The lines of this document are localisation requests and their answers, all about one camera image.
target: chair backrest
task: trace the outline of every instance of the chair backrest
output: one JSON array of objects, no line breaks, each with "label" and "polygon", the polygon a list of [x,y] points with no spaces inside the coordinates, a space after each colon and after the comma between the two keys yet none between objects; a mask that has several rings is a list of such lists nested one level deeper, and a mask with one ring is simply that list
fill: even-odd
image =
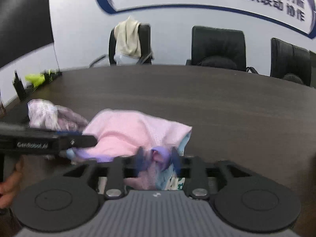
[{"label": "chair backrest", "polygon": [[308,50],[284,42],[271,39],[271,77],[283,78],[292,73],[302,79],[305,85],[311,84],[311,60]]},{"label": "chair backrest", "polygon": [[239,30],[194,26],[191,53],[192,65],[210,56],[221,56],[233,61],[237,70],[246,71],[245,36]]},{"label": "chair backrest", "polygon": [[316,88],[316,53],[313,51],[309,51],[309,55],[311,58],[311,68],[312,68],[312,76],[311,76],[311,87]]},{"label": "chair backrest", "polygon": [[[150,25],[149,24],[140,24],[138,26],[138,36],[141,48],[141,55],[147,55],[150,53]],[[112,29],[109,40],[109,60],[110,64],[116,64],[114,60],[116,47],[116,39],[114,36],[114,29]],[[151,57],[149,57],[144,63],[151,63]]]}]

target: round pad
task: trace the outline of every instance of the round pad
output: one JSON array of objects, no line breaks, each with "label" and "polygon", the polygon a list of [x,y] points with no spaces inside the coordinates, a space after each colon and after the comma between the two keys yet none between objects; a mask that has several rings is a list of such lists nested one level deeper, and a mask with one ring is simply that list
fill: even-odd
[{"label": "round pad", "polygon": [[301,203],[285,186],[252,176],[230,180],[217,194],[215,208],[235,228],[272,233],[295,222]]},{"label": "round pad", "polygon": [[98,206],[98,194],[80,178],[54,177],[23,190],[13,210],[28,228],[61,232],[89,221]]}]

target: clothing pile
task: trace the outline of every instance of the clothing pile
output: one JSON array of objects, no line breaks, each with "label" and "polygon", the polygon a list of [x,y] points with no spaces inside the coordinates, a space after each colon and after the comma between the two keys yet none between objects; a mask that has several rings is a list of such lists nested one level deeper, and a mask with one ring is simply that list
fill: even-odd
[{"label": "clothing pile", "polygon": [[83,130],[82,134],[93,134],[97,138],[95,147],[68,150],[68,158],[108,162],[117,156],[135,155],[138,148],[143,147],[146,167],[138,178],[125,179],[125,184],[137,190],[182,189],[184,179],[176,177],[170,164],[171,147],[177,147],[183,156],[192,127],[138,111],[110,109],[99,112],[87,125],[87,120],[80,115],[48,101],[32,100],[28,106],[31,127]]}]

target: patterned cloth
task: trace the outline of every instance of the patterned cloth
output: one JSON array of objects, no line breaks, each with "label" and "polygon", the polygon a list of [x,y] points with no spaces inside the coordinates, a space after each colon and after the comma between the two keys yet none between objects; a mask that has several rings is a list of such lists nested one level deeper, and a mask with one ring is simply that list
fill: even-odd
[{"label": "patterned cloth", "polygon": [[184,185],[185,178],[177,178],[176,174],[173,173],[170,177],[169,181],[167,182],[165,190],[182,190]]},{"label": "patterned cloth", "polygon": [[31,100],[28,105],[30,127],[62,131],[83,131],[89,121],[71,109],[46,100]]}]

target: beige jacket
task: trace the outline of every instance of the beige jacket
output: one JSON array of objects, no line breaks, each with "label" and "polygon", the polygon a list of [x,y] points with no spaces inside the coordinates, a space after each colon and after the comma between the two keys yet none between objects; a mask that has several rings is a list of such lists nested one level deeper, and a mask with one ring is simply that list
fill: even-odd
[{"label": "beige jacket", "polygon": [[114,28],[116,38],[115,53],[122,53],[132,57],[141,57],[138,26],[140,22],[128,17]]}]

